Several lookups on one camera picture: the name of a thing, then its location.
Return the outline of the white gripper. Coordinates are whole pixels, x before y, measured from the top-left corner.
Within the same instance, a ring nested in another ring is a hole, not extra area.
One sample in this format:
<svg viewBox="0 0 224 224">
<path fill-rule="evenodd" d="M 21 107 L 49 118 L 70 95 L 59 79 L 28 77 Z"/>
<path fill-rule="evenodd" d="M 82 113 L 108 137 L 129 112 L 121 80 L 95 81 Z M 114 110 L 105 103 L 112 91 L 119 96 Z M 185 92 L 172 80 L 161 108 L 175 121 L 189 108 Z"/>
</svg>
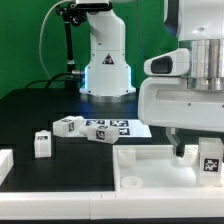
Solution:
<svg viewBox="0 0 224 224">
<path fill-rule="evenodd" d="M 138 118 L 167 127 L 173 154 L 182 158 L 185 145 L 176 128 L 224 132 L 224 92 L 192 91 L 184 78 L 149 77 L 140 87 Z"/>
</svg>

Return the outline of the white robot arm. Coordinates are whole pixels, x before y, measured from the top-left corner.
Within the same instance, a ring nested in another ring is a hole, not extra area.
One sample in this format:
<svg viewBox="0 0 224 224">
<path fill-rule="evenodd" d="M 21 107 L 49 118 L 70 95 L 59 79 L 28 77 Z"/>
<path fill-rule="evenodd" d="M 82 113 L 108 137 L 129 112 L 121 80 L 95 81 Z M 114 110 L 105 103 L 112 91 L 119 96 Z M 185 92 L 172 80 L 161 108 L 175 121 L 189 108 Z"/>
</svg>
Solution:
<svg viewBox="0 0 224 224">
<path fill-rule="evenodd" d="M 91 59 L 81 92 L 96 100 L 133 93 L 125 24 L 113 0 L 84 0 Z M 164 0 L 164 25 L 178 47 L 144 63 L 138 118 L 146 125 L 224 132 L 224 0 Z"/>
</svg>

